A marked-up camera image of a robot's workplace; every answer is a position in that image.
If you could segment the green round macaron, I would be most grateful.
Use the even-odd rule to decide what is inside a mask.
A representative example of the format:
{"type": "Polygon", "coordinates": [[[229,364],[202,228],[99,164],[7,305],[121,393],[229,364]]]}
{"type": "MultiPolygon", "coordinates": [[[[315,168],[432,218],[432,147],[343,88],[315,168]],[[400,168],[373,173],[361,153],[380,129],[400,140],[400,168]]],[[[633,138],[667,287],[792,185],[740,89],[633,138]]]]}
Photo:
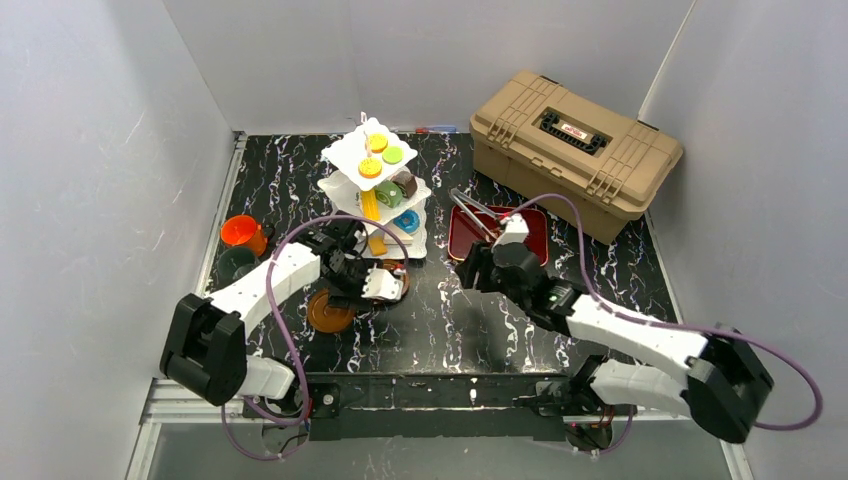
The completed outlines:
{"type": "Polygon", "coordinates": [[[404,149],[400,146],[390,145],[381,152],[382,161],[389,165],[396,165],[404,159],[404,149]]]}

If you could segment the white triangle cake slice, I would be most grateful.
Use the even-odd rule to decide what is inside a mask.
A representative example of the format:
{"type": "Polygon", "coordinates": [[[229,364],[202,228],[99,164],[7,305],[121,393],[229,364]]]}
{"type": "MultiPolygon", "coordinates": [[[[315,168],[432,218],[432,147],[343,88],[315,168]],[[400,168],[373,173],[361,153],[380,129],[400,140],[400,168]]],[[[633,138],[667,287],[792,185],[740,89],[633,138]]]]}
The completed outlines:
{"type": "Polygon", "coordinates": [[[412,234],[405,232],[394,224],[389,224],[389,231],[391,234],[386,233],[384,235],[384,242],[387,245],[403,244],[405,246],[410,246],[415,243],[415,238],[412,234]]]}

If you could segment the orange plastic cup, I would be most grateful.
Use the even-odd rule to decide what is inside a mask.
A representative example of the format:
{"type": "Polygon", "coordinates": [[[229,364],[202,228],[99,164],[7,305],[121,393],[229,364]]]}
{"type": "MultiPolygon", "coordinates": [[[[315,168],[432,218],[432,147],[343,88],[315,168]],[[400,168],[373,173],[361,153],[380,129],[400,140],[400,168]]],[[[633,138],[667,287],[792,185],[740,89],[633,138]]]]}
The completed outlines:
{"type": "Polygon", "coordinates": [[[262,224],[250,215],[236,215],[225,220],[219,230],[220,239],[230,248],[245,247],[257,257],[267,250],[275,227],[262,224]]]}

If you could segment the brown round wooden lid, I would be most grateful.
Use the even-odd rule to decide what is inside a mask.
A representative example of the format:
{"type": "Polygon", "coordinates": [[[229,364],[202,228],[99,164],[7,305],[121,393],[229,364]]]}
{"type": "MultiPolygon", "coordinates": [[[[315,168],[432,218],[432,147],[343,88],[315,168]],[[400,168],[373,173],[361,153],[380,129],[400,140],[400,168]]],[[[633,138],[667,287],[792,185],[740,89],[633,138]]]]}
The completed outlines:
{"type": "Polygon", "coordinates": [[[355,311],[351,308],[332,307],[327,289],[316,292],[307,306],[307,320],[317,331],[336,334],[346,330],[353,322],[355,311]]]}

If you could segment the green swirl roll cake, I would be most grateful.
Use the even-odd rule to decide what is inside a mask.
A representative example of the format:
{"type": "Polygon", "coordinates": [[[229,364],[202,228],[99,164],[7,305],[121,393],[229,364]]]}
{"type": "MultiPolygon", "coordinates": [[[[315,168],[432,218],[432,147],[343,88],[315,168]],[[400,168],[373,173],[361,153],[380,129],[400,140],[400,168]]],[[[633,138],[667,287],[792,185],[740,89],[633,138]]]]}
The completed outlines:
{"type": "Polygon", "coordinates": [[[404,199],[403,189],[391,180],[385,180],[374,188],[376,200],[387,208],[396,208],[404,199]]]}

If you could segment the metal serving tongs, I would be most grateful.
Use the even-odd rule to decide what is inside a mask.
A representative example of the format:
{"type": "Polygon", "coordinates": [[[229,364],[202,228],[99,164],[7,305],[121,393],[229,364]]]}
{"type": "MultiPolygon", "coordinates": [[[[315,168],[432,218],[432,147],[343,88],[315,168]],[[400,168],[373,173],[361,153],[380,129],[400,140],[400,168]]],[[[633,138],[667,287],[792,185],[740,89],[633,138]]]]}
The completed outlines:
{"type": "Polygon", "coordinates": [[[484,204],[474,200],[469,195],[460,191],[458,188],[452,188],[449,196],[453,203],[466,215],[472,222],[476,230],[481,234],[482,239],[488,243],[494,243],[501,235],[502,215],[491,210],[484,204]],[[494,221],[494,225],[490,228],[481,218],[488,217],[494,221]]]}

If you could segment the white three-tier cake stand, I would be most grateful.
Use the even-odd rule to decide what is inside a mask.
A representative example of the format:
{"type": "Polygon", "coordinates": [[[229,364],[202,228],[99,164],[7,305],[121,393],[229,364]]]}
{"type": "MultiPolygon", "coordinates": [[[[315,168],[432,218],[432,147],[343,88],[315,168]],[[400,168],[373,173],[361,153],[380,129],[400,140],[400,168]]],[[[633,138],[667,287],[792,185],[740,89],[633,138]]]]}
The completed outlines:
{"type": "MultiPolygon", "coordinates": [[[[332,172],[325,178],[319,180],[317,185],[328,197],[333,209],[338,213],[348,213],[364,217],[360,202],[362,190],[372,190],[385,180],[390,180],[399,171],[409,171],[408,165],[418,158],[418,151],[412,148],[408,142],[402,140],[398,134],[382,124],[377,118],[364,112],[360,114],[357,126],[350,132],[344,134],[337,140],[325,147],[321,152],[321,160],[332,167],[332,172]],[[357,167],[361,160],[366,157],[377,157],[382,160],[381,153],[373,154],[367,151],[366,135],[371,133],[382,133],[388,138],[389,146],[400,146],[404,149],[404,159],[396,165],[389,165],[383,161],[383,170],[379,177],[366,179],[359,175],[357,167]]],[[[432,190],[427,186],[425,180],[415,174],[418,189],[413,197],[404,199],[396,208],[387,208],[379,202],[381,219],[372,221],[367,219],[364,229],[367,238],[360,242],[365,247],[364,256],[367,258],[381,260],[402,260],[406,257],[414,260],[423,259],[427,255],[427,230],[426,230],[426,205],[432,195],[432,190]],[[370,237],[382,236],[389,231],[389,224],[404,211],[412,209],[416,211],[421,220],[420,228],[412,234],[415,243],[410,246],[387,245],[388,252],[380,257],[370,254],[367,240],[370,237]]]]}

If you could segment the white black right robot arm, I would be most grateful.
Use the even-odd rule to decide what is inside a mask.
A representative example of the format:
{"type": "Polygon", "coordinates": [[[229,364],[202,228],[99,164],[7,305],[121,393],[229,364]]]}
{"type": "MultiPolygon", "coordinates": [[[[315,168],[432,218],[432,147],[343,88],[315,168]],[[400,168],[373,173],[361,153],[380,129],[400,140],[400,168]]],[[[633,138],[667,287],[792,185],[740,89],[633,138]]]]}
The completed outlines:
{"type": "Polygon", "coordinates": [[[476,242],[455,272],[463,288],[504,295],[541,328],[635,359],[590,370],[585,389],[603,404],[683,415],[718,439],[742,444],[774,387],[737,330],[685,331],[605,305],[586,286],[549,274],[522,243],[476,242]]]}

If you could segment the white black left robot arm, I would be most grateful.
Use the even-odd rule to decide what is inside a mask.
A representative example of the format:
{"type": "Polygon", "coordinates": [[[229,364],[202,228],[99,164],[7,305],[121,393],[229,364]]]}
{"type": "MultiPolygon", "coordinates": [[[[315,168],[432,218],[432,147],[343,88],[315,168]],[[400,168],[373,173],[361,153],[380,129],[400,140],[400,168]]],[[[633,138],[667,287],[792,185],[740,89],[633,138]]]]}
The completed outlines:
{"type": "Polygon", "coordinates": [[[175,307],[159,368],[214,406],[235,396],[281,400],[296,381],[293,368],[247,354],[246,339],[271,307],[320,279],[330,305],[366,307],[369,264],[352,256],[363,225],[334,219],[300,230],[271,257],[208,297],[188,294],[175,307]]]}

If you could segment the blue sprinkled donut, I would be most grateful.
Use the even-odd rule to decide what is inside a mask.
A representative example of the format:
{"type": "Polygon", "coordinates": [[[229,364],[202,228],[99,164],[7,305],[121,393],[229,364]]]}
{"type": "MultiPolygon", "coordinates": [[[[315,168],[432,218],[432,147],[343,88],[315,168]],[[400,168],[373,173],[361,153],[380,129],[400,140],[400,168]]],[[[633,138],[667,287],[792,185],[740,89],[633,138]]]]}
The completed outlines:
{"type": "Polygon", "coordinates": [[[408,235],[414,234],[421,226],[419,214],[408,209],[393,220],[393,224],[408,235]]]}

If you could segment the chocolate swirl roll cake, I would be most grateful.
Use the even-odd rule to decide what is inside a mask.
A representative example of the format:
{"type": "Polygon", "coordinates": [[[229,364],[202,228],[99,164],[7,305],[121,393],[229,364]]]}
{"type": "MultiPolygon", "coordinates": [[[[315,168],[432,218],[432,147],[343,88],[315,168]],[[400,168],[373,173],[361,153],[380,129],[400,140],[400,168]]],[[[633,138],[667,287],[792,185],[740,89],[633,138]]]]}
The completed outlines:
{"type": "Polygon", "coordinates": [[[416,177],[409,171],[399,171],[390,181],[400,189],[405,199],[413,197],[418,189],[416,177]]]}

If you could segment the dark green cup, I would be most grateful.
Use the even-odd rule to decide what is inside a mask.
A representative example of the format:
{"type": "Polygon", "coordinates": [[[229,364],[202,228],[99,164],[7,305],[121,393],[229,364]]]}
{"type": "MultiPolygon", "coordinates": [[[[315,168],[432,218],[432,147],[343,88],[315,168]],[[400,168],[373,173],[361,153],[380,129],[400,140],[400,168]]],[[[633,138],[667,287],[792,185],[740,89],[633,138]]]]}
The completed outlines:
{"type": "Polygon", "coordinates": [[[245,246],[227,248],[216,262],[217,276],[222,282],[233,282],[260,264],[254,252],[245,246]]]}

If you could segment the yellow decorated cake slice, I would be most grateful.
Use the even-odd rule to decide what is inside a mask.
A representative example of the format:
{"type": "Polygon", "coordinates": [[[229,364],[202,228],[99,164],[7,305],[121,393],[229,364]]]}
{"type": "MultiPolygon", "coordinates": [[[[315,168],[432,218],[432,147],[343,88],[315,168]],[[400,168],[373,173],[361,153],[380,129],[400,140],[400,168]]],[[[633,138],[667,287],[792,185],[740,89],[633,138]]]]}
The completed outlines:
{"type": "Polygon", "coordinates": [[[360,202],[365,218],[372,221],[379,221],[381,219],[379,202],[374,189],[362,190],[360,192],[360,202]]]}

